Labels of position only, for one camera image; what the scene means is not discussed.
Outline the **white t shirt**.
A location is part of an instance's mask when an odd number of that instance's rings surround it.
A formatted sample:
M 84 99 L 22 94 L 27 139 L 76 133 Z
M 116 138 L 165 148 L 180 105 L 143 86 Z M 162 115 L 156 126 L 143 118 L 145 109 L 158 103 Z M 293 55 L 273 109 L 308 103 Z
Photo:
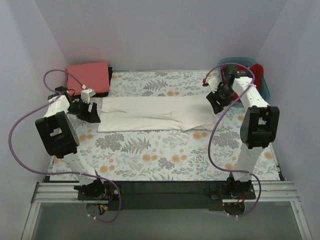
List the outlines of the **white t shirt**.
M 218 119 L 203 95 L 107 97 L 98 132 L 211 131 Z

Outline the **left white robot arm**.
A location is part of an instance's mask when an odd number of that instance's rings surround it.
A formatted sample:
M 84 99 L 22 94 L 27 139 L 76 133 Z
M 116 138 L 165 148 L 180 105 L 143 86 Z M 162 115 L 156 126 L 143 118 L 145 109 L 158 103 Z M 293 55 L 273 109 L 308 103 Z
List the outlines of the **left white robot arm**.
M 100 123 L 97 104 L 82 99 L 73 100 L 66 87 L 55 88 L 55 93 L 48 97 L 50 103 L 46 114 L 35 121 L 35 126 L 50 156 L 62 159 L 77 175 L 77 191 L 87 197 L 101 200 L 106 196 L 106 187 L 98 173 L 78 152 L 80 140 L 67 114 L 77 116 L 88 123 Z

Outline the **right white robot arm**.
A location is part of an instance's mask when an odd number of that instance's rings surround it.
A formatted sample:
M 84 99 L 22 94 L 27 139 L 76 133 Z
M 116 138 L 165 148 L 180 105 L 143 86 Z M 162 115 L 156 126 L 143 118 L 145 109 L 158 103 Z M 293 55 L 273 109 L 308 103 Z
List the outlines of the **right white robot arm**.
M 276 138 L 280 110 L 263 99 L 249 67 L 239 63 L 225 63 L 220 67 L 224 71 L 222 81 L 206 77 L 202 81 L 204 87 L 211 89 L 206 99 L 214 114 L 223 116 L 241 101 L 245 116 L 239 131 L 242 146 L 234 169 L 227 170 L 227 180 L 210 185 L 209 194 L 213 200 L 254 199 L 253 170 L 261 153 Z

